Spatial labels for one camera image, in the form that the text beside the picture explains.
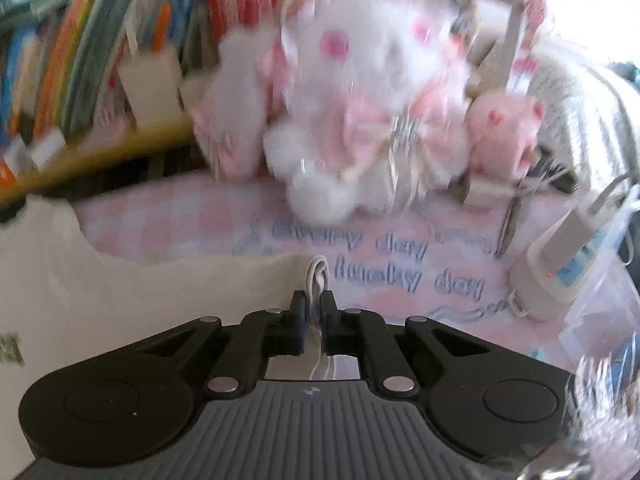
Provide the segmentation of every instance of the tablecloth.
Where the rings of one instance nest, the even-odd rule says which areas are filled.
[[[640,326],[638,293],[620,261],[612,263],[588,315],[571,326],[516,317],[506,301],[506,271],[577,200],[537,196],[499,260],[494,252],[505,209],[473,210],[437,194],[400,216],[361,214],[339,228],[314,228],[289,211],[283,186],[273,180],[221,185],[208,172],[194,172],[97,196],[75,210],[95,249],[132,260],[324,254],[339,308],[374,310],[390,322],[429,316],[573,370],[582,353],[615,351]]]

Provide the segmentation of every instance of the green label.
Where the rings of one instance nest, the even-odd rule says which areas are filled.
[[[14,364],[24,366],[24,359],[20,353],[16,333],[0,334],[0,364]]]

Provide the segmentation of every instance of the gray ribbed gripper base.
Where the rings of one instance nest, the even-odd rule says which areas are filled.
[[[175,444],[104,469],[39,459],[19,480],[513,480],[443,444],[418,409],[364,381],[261,381],[210,402]]]

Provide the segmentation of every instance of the pink pig figurine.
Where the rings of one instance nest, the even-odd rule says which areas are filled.
[[[476,98],[466,114],[469,171],[512,182],[526,176],[545,109],[537,99],[491,90]]]

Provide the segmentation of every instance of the white charger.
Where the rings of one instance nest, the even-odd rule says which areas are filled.
[[[640,186],[632,188],[620,209],[604,204],[630,176],[617,177],[597,197],[589,193],[518,257],[509,270],[510,304],[516,313],[546,321],[564,317],[574,304],[588,300],[617,254]]]

